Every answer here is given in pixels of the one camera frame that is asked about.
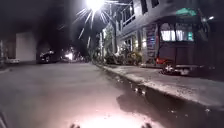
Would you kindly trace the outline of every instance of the street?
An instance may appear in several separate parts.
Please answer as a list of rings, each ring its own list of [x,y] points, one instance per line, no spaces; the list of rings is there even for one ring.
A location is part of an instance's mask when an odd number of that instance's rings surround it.
[[[149,89],[143,96],[133,91],[134,83],[92,64],[15,67],[0,74],[0,81],[8,128],[223,126],[220,112]]]
[[[146,110],[143,100],[91,64],[18,67],[0,80],[0,108],[9,128],[141,127],[151,120],[129,109]]]

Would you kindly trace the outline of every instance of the window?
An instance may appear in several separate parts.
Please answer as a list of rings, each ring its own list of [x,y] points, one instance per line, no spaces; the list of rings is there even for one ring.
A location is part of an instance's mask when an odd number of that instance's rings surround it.
[[[131,23],[135,19],[134,6],[132,1],[130,2],[130,5],[124,8],[122,14],[123,14],[123,27]]]
[[[165,23],[161,26],[161,38],[162,41],[194,41],[192,26]]]
[[[152,0],[152,8],[155,8],[157,5],[159,5],[159,0]]]
[[[141,4],[142,4],[142,14],[145,14],[146,12],[148,12],[146,0],[141,0]]]

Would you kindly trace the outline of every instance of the bright light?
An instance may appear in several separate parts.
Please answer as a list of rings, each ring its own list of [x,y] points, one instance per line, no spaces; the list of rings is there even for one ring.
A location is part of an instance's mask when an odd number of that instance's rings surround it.
[[[91,9],[93,12],[100,10],[104,3],[105,0],[86,0],[88,8]]]
[[[209,20],[213,20],[215,17],[214,16],[211,16],[211,17],[209,17],[208,19]]]
[[[202,18],[202,22],[206,22],[207,21],[207,19],[206,18]]]
[[[138,47],[138,43],[135,44],[135,47],[136,47],[136,48]]]
[[[143,48],[146,48],[146,46],[147,46],[146,42],[143,42],[142,46],[143,46]]]
[[[144,122],[130,116],[94,117],[81,122],[81,128],[138,128]]]
[[[73,59],[73,54],[72,53],[68,53],[65,55],[65,57],[67,57],[69,60]]]

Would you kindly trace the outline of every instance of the night sky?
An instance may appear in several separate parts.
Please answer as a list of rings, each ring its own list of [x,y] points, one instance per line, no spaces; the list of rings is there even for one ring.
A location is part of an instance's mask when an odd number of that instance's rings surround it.
[[[85,0],[4,0],[0,3],[0,38],[32,31],[38,44],[49,43],[55,51],[68,46],[86,50],[88,36],[94,36],[104,25],[95,20],[92,30],[79,20],[72,26],[76,13],[85,8]],[[82,38],[78,36],[85,27]]]

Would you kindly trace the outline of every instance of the curb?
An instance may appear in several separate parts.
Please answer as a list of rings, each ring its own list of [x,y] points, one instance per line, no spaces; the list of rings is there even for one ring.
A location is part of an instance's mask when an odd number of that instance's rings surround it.
[[[161,90],[158,90],[158,89],[156,89],[156,88],[153,88],[153,87],[150,87],[150,86],[145,85],[144,82],[141,81],[141,80],[135,80],[135,79],[132,79],[132,78],[126,76],[126,75],[123,75],[123,74],[117,73],[117,72],[115,72],[115,71],[112,71],[112,70],[110,70],[109,68],[107,68],[107,67],[104,66],[104,65],[100,65],[100,64],[97,64],[97,63],[93,63],[93,64],[96,65],[97,67],[101,68],[101,69],[104,69],[104,70],[106,70],[106,71],[108,71],[108,72],[111,72],[111,73],[113,73],[113,74],[116,74],[116,75],[118,75],[118,76],[121,76],[121,77],[123,77],[123,78],[125,78],[125,79],[127,79],[127,80],[129,80],[129,81],[132,81],[132,82],[134,82],[134,83],[137,83],[139,86],[148,87],[148,88],[150,88],[150,89],[152,89],[152,90],[154,90],[154,91],[157,91],[158,93],[161,93],[161,94],[163,94],[163,95],[167,95],[167,96],[173,97],[173,98],[175,98],[175,99],[180,99],[180,100],[183,100],[183,101],[186,101],[186,102],[190,102],[190,103],[192,103],[192,104],[197,104],[197,105],[203,106],[203,107],[205,107],[205,108],[218,109],[218,110],[223,111],[223,107],[221,107],[221,106],[211,106],[211,105],[207,105],[207,104],[205,104],[205,103],[203,103],[203,102],[198,102],[198,101],[194,101],[194,100],[191,100],[191,99],[187,99],[187,98],[185,98],[184,96],[177,96],[177,95],[174,95],[174,94],[165,92],[165,91],[161,91]]]

